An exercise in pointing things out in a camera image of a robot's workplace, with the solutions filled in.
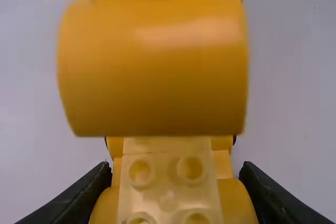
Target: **lego stud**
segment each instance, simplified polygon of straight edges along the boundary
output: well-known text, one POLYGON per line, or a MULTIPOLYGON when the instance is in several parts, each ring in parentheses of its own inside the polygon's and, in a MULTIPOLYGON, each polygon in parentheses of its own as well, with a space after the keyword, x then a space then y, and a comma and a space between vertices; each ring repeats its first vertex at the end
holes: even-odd
POLYGON ((166 190, 160 194, 159 206, 163 211, 170 212, 177 208, 178 201, 176 194, 172 190, 166 190))
POLYGON ((182 157, 176 167, 178 177, 187 185, 197 185, 205 176, 205 169, 199 157, 182 157))
POLYGON ((185 215, 182 224, 212 224, 210 216, 201 209, 195 209, 185 215))
POLYGON ((137 159, 129 169, 130 184, 137 189, 145 189, 154 181, 154 165, 147 159, 137 159))
POLYGON ((135 212, 127 219, 126 224, 156 224, 156 221, 146 212, 135 212))

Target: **white background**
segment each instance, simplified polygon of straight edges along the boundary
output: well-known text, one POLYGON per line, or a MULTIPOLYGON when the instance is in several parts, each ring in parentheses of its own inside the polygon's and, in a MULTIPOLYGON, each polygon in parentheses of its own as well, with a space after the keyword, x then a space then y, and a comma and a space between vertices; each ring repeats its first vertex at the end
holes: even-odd
MULTIPOLYGON (((0 222, 13 223, 108 158, 74 137, 55 78, 71 0, 0 0, 0 222)), ((245 0, 250 93, 235 173, 250 160, 336 221, 336 0, 245 0)))

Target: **yellow cylinder piece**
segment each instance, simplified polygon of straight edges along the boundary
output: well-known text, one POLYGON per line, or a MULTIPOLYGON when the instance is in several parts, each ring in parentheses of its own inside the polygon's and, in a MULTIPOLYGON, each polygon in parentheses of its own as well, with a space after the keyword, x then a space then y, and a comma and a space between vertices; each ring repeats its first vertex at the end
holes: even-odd
POLYGON ((248 87, 242 0, 75 0, 58 83, 79 136, 233 135, 248 87))

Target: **black plastic piece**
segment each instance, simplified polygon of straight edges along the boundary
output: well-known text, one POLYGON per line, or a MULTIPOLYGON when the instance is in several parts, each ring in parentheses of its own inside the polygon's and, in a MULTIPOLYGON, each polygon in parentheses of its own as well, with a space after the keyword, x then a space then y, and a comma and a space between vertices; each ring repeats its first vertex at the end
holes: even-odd
POLYGON ((88 224, 98 197, 111 186, 111 180, 109 163, 101 162, 55 199, 16 224, 88 224))
POLYGON ((233 143, 232 143, 232 145, 235 145, 236 142, 237 142, 237 135, 233 135, 233 143))
POLYGON ((244 162, 239 180, 245 185, 261 224, 333 224, 251 162, 244 162))

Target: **yellow plastic toy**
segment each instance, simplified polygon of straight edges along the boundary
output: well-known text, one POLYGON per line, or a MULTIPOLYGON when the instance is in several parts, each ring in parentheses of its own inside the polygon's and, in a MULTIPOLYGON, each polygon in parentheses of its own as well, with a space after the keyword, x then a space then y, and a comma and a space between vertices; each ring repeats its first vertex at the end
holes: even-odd
POLYGON ((248 87, 242 0, 74 0, 58 37, 72 130, 107 136, 91 224, 258 223, 233 177, 248 87))

